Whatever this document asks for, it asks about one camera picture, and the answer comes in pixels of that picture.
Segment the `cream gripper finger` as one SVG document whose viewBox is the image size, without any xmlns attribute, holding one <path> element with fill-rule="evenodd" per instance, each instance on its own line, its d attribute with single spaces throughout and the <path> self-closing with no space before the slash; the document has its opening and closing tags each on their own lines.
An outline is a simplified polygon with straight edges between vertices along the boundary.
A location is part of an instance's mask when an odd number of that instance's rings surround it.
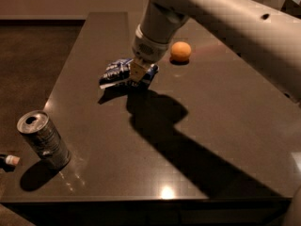
<svg viewBox="0 0 301 226">
<path fill-rule="evenodd" d="M 134 58 L 130 63 L 130 79 L 134 82 L 139 82 L 147 73 L 151 64 L 143 59 Z"/>
</svg>

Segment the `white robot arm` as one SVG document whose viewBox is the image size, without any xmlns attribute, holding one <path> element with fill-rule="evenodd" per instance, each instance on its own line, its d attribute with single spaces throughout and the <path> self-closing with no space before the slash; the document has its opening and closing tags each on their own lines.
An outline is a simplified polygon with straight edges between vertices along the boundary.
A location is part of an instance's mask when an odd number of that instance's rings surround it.
<svg viewBox="0 0 301 226">
<path fill-rule="evenodd" d="M 159 61 L 193 19 L 292 101 L 301 101 L 301 22 L 252 0 L 149 0 L 135 31 L 138 71 Z"/>
</svg>

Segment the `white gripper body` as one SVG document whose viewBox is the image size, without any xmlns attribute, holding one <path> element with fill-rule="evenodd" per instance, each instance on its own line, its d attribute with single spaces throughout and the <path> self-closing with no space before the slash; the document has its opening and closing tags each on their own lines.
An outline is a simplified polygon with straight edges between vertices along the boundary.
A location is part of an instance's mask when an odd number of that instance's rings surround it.
<svg viewBox="0 0 301 226">
<path fill-rule="evenodd" d="M 132 44 L 132 50 L 136 57 L 147 62 L 156 63 L 165 55 L 167 49 L 167 44 L 148 39 L 143 34 L 140 26 L 136 28 Z"/>
</svg>

